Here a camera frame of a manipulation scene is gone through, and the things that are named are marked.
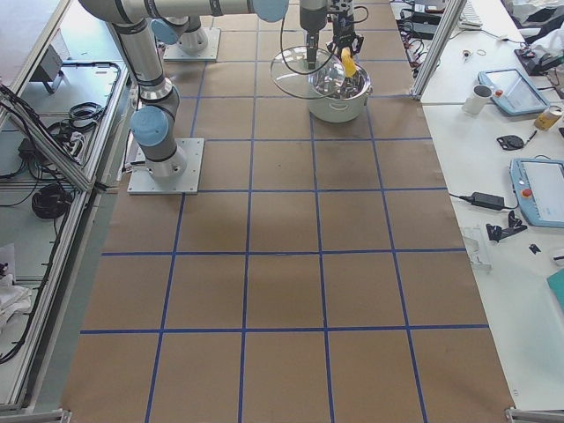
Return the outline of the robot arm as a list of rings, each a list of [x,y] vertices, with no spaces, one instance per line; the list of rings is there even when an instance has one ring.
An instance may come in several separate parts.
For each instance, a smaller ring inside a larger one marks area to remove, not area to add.
[[[362,48],[364,37],[355,31],[358,21],[355,19],[353,1],[300,1],[300,26],[306,32],[307,52],[316,54],[319,49],[319,33],[331,22],[332,39],[328,51],[342,57],[358,54]],[[287,1],[249,1],[248,9],[262,20],[277,22],[283,18],[288,8]],[[179,13],[176,15],[158,15],[151,23],[156,38],[167,44],[192,41],[195,50],[199,51],[207,45],[207,38],[201,29],[202,12],[192,15]]]
[[[186,154],[174,139],[174,121],[180,94],[165,77],[163,64],[149,27],[161,20],[172,35],[196,27],[192,19],[202,16],[255,14],[266,22],[277,22],[287,14],[287,1],[83,1],[95,18],[108,24],[122,58],[137,82],[143,106],[130,120],[130,129],[145,155],[145,165],[156,179],[181,175]]]

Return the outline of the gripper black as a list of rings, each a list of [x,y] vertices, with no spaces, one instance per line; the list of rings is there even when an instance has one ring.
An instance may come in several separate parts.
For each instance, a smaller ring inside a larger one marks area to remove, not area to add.
[[[364,37],[356,34],[354,29],[355,18],[353,15],[330,15],[332,24],[332,40],[327,43],[327,49],[335,56],[341,56],[345,48],[350,50],[352,56],[359,54]]]
[[[318,50],[318,32],[307,31],[307,61],[308,62],[317,61],[317,50]]]

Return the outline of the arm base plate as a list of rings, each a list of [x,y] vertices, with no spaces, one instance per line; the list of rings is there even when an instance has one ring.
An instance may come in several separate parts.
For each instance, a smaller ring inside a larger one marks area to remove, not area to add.
[[[163,162],[145,159],[137,149],[136,161],[132,167],[128,193],[131,195],[172,195],[198,192],[204,155],[203,138],[177,138],[177,149],[172,158]]]
[[[217,27],[200,27],[184,33],[174,45],[165,49],[168,62],[215,62],[219,52],[221,30]]]

